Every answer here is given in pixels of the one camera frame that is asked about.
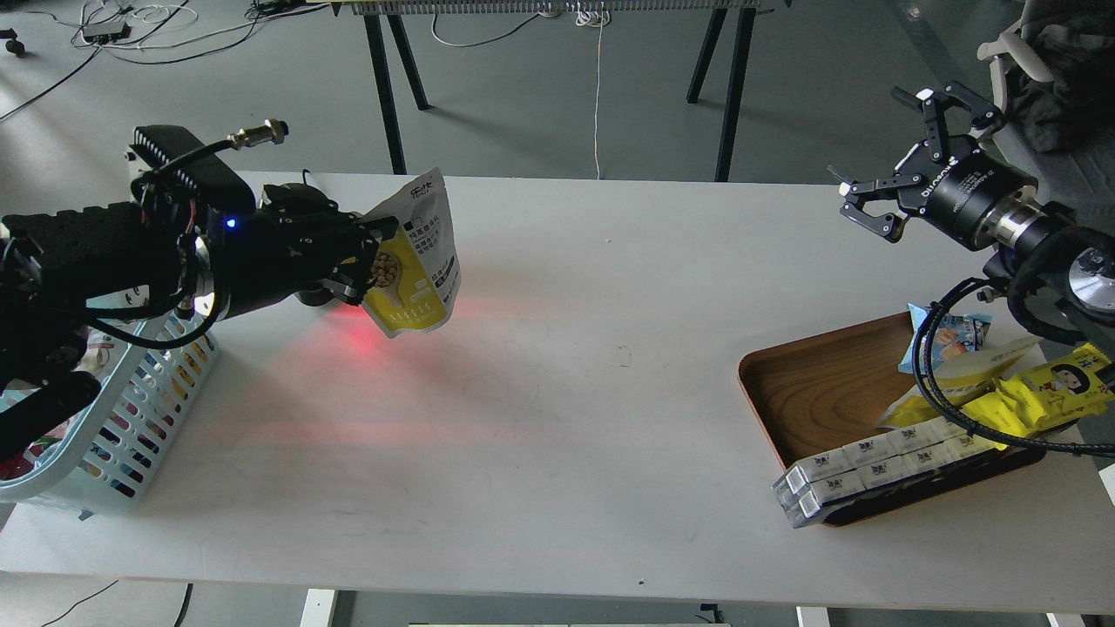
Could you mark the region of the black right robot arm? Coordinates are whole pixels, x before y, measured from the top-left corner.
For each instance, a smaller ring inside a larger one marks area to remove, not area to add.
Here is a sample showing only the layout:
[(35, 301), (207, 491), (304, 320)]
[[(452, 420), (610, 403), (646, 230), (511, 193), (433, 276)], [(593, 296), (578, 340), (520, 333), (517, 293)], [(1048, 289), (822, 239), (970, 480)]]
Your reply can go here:
[(1072, 208), (1037, 201), (1035, 176), (981, 146), (1004, 113), (964, 84), (891, 94), (917, 110), (925, 136), (883, 179), (835, 170), (841, 214), (891, 243), (915, 218), (972, 253), (992, 249), (991, 290), (1027, 332), (1112, 354), (1111, 234), (1079, 225)]

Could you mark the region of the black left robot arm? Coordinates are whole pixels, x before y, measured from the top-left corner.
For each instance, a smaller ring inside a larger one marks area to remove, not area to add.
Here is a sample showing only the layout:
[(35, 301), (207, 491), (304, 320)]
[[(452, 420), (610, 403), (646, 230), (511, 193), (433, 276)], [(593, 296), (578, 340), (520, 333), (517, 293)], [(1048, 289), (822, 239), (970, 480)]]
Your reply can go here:
[[(3, 409), (3, 459), (99, 397), (100, 382), (78, 370), (91, 329), (168, 350), (289, 296), (309, 306), (363, 301), (380, 245), (401, 233), (398, 219), (340, 211), (307, 184), (270, 184), (256, 199), (219, 160), (288, 134), (269, 119), (204, 144), (178, 125), (139, 126), (128, 201), (3, 218), (3, 386), (31, 389)], [(211, 314), (183, 338), (115, 332), (116, 320), (190, 317), (206, 295)]]

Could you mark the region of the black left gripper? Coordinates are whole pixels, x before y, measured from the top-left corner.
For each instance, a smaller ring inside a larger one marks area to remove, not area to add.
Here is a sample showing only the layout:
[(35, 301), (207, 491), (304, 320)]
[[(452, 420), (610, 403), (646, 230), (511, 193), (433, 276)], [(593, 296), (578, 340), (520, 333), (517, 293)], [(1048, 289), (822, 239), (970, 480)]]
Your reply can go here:
[(220, 318), (279, 303), (294, 295), (318, 307), (358, 306), (377, 282), (375, 248), (390, 241), (398, 218), (340, 211), (304, 183), (266, 184), (261, 203), (246, 186), (213, 204), (200, 199), (206, 226), (198, 237), (196, 295), (214, 295)]

